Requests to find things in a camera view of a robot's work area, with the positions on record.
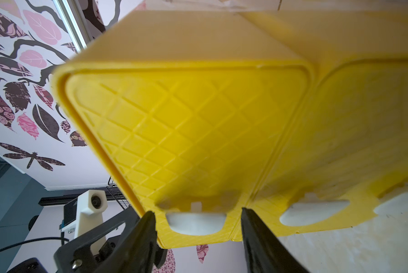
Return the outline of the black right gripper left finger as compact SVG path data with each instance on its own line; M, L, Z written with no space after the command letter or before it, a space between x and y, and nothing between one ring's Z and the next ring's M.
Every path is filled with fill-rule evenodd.
M113 253L95 270L96 273L150 273L157 244L156 217L148 211L134 227L128 223L128 211L116 215L101 225L109 232L125 224Z

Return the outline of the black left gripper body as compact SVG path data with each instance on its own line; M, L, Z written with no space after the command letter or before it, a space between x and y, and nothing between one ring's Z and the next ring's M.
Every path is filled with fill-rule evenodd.
M101 265L109 258L117 247L118 238L109 238L106 243L100 248L99 254L94 256L96 265ZM156 245L155 265L152 268L152 273L167 273L168 272L168 250L161 249ZM46 273L46 269L41 265L37 258L29 258L8 271L9 273Z

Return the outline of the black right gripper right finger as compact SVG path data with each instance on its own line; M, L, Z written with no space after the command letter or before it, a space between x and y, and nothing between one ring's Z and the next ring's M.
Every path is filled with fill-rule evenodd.
M242 209L241 226L249 273L307 272L252 209Z

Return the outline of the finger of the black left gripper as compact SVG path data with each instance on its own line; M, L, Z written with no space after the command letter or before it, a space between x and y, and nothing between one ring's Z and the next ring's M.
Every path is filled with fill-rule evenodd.
M57 271L59 273L100 273L103 266L112 269L113 267L107 264L108 259L114 256L116 250L120 249L125 237L131 234L139 220L140 217L134 209L129 207L80 237L61 246L54 254ZM107 256L99 258L98 254L93 254L91 248L95 243L121 225L124 226L122 234L117 235L112 240L115 244L114 247L107 247L109 251Z

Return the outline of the yellow top drawer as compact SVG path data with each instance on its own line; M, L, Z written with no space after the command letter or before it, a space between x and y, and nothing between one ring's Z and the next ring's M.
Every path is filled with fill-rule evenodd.
M247 206L311 87L304 61L67 63L56 99L158 241L239 242Z

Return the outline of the yellow plastic drawer cabinet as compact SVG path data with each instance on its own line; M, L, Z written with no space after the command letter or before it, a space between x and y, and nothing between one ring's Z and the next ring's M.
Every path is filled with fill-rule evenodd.
M408 207L408 10L134 11L51 83L163 248Z

